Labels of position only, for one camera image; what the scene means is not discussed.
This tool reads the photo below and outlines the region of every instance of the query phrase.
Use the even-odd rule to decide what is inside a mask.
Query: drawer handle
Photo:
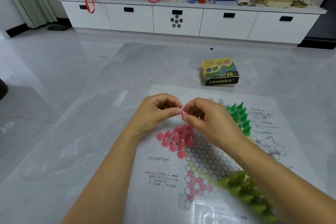
[[[173,10],[172,14],[182,15],[182,10]]]
[[[223,18],[234,18],[235,17],[235,13],[224,13]]]
[[[292,21],[292,16],[281,16],[279,21]]]
[[[132,7],[124,7],[124,12],[134,12],[134,9]]]

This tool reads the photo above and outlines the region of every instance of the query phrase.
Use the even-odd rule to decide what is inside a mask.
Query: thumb
[[[200,120],[199,118],[193,116],[193,115],[186,115],[182,117],[182,120],[189,123],[191,126],[196,128],[199,131],[203,131],[204,127],[204,121]]]
[[[170,117],[174,117],[182,113],[182,109],[180,107],[170,107],[167,109],[160,110],[158,112],[158,121],[163,121]]]

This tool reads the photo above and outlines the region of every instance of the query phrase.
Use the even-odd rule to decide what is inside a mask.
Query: game board
[[[322,185],[313,173],[286,119],[274,99],[211,89],[152,85],[150,95],[167,92],[182,104],[195,97],[223,105],[244,102],[251,134],[247,136],[279,162],[308,180]],[[222,189],[218,180],[241,167],[225,152],[213,146],[195,130],[195,145],[186,147],[180,159],[157,139],[159,131],[183,126],[181,115],[163,122],[139,145],[128,192],[125,223],[263,223],[251,207]],[[173,132],[169,145],[173,144]]]

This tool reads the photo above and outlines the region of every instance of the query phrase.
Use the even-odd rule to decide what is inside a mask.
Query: cabinet drawer
[[[62,4],[73,27],[111,29],[105,4],[95,3],[96,10],[93,14],[88,12],[85,2],[62,1]]]
[[[153,6],[154,33],[199,36],[202,8]]]
[[[153,33],[151,5],[106,4],[113,30]]]
[[[248,39],[299,44],[318,17],[316,14],[259,12]]]
[[[199,36],[247,40],[258,12],[204,9]]]

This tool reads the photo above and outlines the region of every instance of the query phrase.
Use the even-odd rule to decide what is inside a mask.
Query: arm
[[[248,140],[225,106],[194,99],[182,119],[224,150],[254,180],[286,223],[328,224],[336,220],[336,201]]]
[[[162,120],[180,114],[181,107],[169,94],[146,97],[62,224],[122,223],[139,140]]]

